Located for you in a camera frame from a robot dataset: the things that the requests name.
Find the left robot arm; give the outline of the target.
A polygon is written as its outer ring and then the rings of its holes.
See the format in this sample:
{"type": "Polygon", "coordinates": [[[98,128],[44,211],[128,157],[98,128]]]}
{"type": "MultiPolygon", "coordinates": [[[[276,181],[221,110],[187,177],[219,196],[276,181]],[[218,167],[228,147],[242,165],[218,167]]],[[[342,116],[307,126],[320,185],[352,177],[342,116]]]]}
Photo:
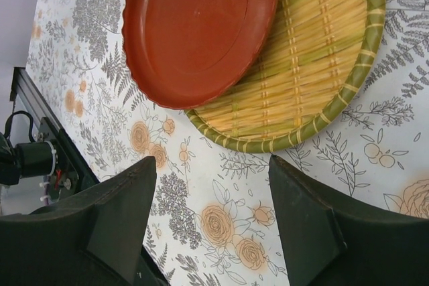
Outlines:
{"type": "Polygon", "coordinates": [[[12,113],[1,133],[1,185],[15,186],[20,179],[52,175],[58,162],[58,149],[51,141],[35,141],[32,135],[33,117],[26,111],[12,113]],[[28,143],[12,146],[9,136],[15,115],[29,119],[28,143]]]}

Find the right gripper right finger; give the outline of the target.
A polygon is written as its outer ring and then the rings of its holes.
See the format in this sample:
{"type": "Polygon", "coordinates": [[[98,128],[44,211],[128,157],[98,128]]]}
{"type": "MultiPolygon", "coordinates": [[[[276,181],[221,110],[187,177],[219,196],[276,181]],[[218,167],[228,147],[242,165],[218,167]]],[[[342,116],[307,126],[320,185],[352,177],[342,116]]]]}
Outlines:
{"type": "Polygon", "coordinates": [[[277,155],[269,186],[291,285],[427,285],[428,220],[371,206],[277,155]]]}

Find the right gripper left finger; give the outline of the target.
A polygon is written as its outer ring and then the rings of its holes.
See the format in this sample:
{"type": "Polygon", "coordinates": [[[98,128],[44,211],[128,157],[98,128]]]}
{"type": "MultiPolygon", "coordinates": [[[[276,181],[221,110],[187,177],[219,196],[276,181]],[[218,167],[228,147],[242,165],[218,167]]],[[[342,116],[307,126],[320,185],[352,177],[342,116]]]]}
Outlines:
{"type": "Polygon", "coordinates": [[[30,214],[1,217],[2,285],[155,285],[141,255],[156,187],[146,157],[30,214]]]}

